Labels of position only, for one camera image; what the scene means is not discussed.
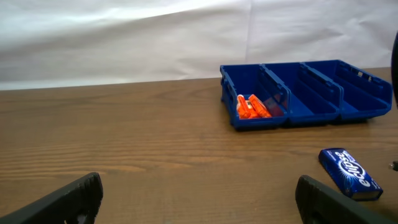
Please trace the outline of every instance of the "white sheet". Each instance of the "white sheet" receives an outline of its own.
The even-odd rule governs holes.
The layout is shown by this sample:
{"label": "white sheet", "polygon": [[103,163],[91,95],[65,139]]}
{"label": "white sheet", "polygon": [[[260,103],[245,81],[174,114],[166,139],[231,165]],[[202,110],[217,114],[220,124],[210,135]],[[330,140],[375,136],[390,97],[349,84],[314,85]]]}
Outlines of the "white sheet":
{"label": "white sheet", "polygon": [[3,0],[0,90],[209,78],[221,64],[389,66],[396,0]]}

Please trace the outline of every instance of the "wood grain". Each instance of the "wood grain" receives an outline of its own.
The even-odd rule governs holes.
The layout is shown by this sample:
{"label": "wood grain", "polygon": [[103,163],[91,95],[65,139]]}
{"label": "wood grain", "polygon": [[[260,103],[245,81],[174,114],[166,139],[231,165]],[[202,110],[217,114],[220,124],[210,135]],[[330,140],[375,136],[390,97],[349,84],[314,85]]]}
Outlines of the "wood grain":
{"label": "wood grain", "polygon": [[[370,70],[389,80],[389,69]],[[398,112],[367,123],[236,132],[219,79],[0,91],[0,215],[91,172],[96,223],[301,223],[296,183],[336,189],[317,161],[345,147],[398,220]]]}

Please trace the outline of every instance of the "blue bin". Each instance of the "blue bin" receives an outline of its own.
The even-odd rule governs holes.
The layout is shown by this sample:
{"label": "blue bin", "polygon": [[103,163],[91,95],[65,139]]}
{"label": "blue bin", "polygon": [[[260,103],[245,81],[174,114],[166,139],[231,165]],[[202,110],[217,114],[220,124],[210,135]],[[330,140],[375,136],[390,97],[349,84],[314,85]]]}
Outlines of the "blue bin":
{"label": "blue bin", "polygon": [[[222,65],[221,100],[236,128],[366,119],[391,109],[392,86],[341,60]],[[239,119],[237,95],[255,94],[271,118]]]}
{"label": "blue bin", "polygon": [[341,120],[368,119],[391,110],[392,85],[341,60],[305,62],[342,88]]}

